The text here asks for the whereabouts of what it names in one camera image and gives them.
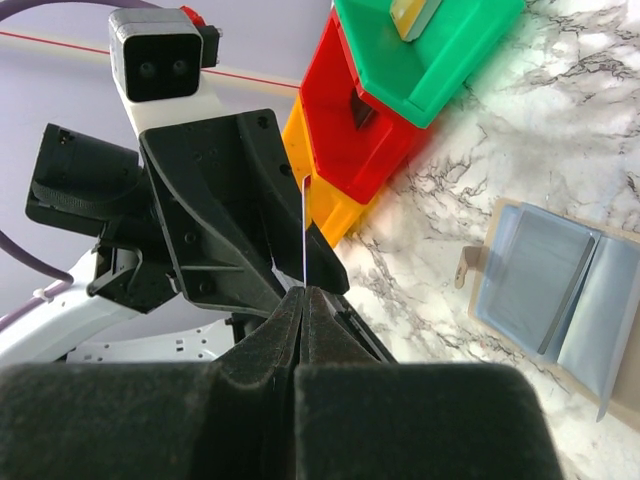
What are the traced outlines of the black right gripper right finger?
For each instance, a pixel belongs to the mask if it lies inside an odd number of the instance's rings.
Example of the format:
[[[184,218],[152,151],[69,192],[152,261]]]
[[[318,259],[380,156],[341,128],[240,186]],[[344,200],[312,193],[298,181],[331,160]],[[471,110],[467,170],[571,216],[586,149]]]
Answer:
[[[302,301],[294,374],[301,479],[559,479],[533,387],[493,363],[382,363]]]

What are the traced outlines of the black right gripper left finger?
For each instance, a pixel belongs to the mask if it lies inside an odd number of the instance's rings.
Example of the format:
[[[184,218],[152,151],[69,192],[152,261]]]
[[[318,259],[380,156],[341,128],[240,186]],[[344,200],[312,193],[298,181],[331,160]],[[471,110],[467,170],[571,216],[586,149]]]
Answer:
[[[5,479],[291,479],[304,291],[220,359],[24,364],[1,375]]]

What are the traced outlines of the dark credit card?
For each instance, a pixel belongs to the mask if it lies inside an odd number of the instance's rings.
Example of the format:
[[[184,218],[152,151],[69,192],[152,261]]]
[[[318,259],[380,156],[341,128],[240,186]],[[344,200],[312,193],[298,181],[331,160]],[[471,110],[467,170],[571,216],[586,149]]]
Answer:
[[[581,224],[523,206],[486,303],[496,326],[521,347],[544,355],[596,239]]]

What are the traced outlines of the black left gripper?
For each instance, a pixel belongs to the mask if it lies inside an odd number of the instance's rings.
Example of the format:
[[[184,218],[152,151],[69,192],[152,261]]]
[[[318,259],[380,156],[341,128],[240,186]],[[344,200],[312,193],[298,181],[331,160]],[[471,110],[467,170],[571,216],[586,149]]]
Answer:
[[[285,289],[256,176],[279,134],[271,109],[149,128],[139,136],[146,172],[134,150],[48,124],[25,213],[95,239],[90,296],[147,314],[174,298],[174,271],[199,308],[268,316]]]

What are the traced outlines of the beige card holder wallet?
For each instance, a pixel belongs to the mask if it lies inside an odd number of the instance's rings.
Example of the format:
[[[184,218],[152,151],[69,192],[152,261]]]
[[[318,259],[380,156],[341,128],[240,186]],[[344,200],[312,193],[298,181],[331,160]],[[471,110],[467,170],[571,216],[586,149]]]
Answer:
[[[639,236],[501,198],[483,243],[462,249],[470,317],[639,427]]]

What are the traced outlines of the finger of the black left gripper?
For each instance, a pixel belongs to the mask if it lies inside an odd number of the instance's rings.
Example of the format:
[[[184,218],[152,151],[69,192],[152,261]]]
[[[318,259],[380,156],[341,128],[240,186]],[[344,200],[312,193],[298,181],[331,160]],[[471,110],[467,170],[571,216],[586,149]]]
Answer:
[[[344,265],[315,223],[306,230],[306,272],[311,286],[340,295],[349,290]]]

